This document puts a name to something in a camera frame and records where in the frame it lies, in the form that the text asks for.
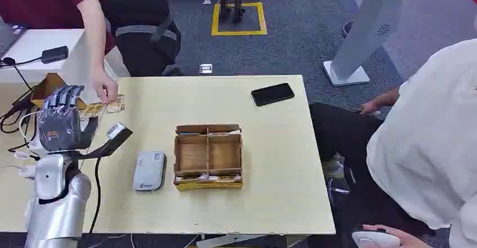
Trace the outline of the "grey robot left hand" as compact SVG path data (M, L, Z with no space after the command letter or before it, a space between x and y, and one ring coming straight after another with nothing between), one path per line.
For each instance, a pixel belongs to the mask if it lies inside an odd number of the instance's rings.
M65 85L46 98L37 121L40 142L48 152L90 147L99 119L89 118L87 125L81 128L76 102L83 89L83 85Z

